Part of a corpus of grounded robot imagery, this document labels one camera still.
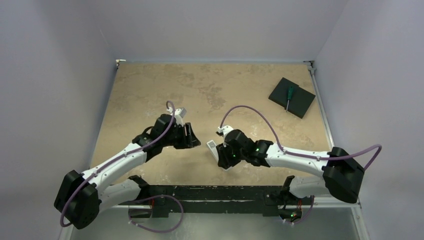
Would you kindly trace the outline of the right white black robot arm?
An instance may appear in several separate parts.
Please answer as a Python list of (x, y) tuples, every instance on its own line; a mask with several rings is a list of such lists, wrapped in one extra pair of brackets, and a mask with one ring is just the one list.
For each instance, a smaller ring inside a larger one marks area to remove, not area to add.
[(358, 201), (365, 169), (342, 148), (333, 147), (331, 151), (281, 149), (277, 143), (253, 141), (241, 130), (228, 126), (217, 134), (223, 142), (217, 144), (210, 140), (207, 147), (224, 170), (245, 161), (255, 167), (308, 173), (308, 177), (289, 176), (286, 179), (280, 196), (288, 204), (312, 195), (331, 195), (349, 204)]

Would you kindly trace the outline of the white remote control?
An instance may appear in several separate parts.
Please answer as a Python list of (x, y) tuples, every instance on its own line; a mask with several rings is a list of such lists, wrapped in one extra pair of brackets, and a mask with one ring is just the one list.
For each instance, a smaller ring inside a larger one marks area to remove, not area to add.
[(219, 161), (219, 154), (217, 150), (217, 144), (214, 140), (210, 140), (207, 143), (207, 147), (210, 150), (211, 154), (213, 155), (214, 159), (218, 162)]

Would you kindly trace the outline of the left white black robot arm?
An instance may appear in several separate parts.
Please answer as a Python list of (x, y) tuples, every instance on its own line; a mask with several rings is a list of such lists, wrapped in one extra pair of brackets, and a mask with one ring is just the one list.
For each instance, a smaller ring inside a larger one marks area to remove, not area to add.
[(81, 173), (72, 170), (64, 176), (53, 204), (60, 212), (60, 225), (87, 227), (111, 198), (112, 183), (160, 154), (163, 148), (184, 150), (200, 145), (189, 122), (162, 114), (112, 158)]

